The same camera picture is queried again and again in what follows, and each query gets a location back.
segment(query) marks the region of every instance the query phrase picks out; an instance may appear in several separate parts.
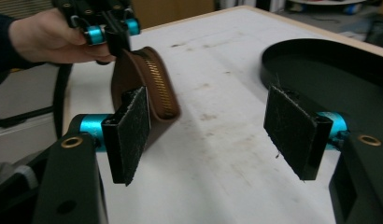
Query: black cable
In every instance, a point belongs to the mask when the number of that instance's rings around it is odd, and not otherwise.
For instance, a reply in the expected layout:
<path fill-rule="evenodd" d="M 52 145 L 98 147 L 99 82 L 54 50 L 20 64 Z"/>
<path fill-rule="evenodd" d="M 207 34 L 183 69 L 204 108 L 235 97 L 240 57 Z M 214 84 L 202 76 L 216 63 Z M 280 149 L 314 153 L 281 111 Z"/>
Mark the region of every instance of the black cable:
<path fill-rule="evenodd" d="M 57 138 L 61 138 L 63 136 L 64 97 L 69 76 L 72 71 L 72 66 L 73 64 L 71 63 L 62 64 L 58 70 L 58 76 L 55 82 L 52 108 Z"/>

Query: floor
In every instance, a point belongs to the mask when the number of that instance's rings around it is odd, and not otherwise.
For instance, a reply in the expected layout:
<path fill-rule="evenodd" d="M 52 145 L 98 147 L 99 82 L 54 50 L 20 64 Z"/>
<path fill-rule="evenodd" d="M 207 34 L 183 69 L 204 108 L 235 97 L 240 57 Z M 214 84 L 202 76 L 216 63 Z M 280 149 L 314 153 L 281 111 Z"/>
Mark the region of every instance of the floor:
<path fill-rule="evenodd" d="M 302 12 L 294 12 L 291 11 L 291 7 L 288 7 L 277 14 L 363 41 L 369 31 L 372 20 L 376 16 L 378 7 L 362 5 L 360 11 L 354 15 L 346 14 L 344 8 L 307 6 Z"/>

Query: sleeve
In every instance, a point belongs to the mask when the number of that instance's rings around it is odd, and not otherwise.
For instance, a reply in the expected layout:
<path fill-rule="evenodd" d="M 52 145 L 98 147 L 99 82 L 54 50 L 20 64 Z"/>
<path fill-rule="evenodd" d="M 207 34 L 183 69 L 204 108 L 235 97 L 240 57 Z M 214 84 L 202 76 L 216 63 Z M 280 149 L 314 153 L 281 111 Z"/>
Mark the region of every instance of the sleeve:
<path fill-rule="evenodd" d="M 27 69 L 42 63 L 31 63 L 13 48 L 8 36 L 8 28 L 14 19 L 0 14 L 0 73 L 12 68 Z"/>

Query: black metal mount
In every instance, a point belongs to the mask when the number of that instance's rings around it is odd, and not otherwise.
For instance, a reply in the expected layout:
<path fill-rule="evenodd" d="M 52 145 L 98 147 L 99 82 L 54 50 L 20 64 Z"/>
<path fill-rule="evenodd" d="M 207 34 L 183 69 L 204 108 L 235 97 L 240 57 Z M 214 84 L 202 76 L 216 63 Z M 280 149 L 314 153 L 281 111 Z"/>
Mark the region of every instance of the black metal mount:
<path fill-rule="evenodd" d="M 27 164 L 37 187 L 19 174 L 0 186 L 0 223 L 107 223 L 96 150 L 105 146 L 114 182 L 131 183 L 150 129 L 146 87 L 124 93 L 114 115 L 88 116 Z"/>
<path fill-rule="evenodd" d="M 383 57 L 319 39 L 275 44 L 262 56 L 264 128 L 302 180 L 316 178 L 328 129 L 347 124 L 329 185 L 337 223 L 383 223 Z"/>

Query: white table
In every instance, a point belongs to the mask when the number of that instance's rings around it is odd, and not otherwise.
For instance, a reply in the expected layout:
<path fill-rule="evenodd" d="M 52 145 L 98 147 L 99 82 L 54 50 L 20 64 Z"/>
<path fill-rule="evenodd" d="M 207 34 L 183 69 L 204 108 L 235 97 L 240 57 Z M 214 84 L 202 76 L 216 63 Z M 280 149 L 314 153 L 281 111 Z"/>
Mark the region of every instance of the white table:
<path fill-rule="evenodd" d="M 324 38 L 383 56 L 383 49 L 236 7 L 143 31 L 133 49 L 156 48 L 182 116 L 141 158 L 129 187 L 111 181 L 98 154 L 110 223 L 334 223 L 328 185 L 339 153 L 324 154 L 318 179 L 300 181 L 263 128 L 263 51 L 294 38 Z M 113 64 L 74 67 L 65 126 L 80 113 L 112 113 Z"/>

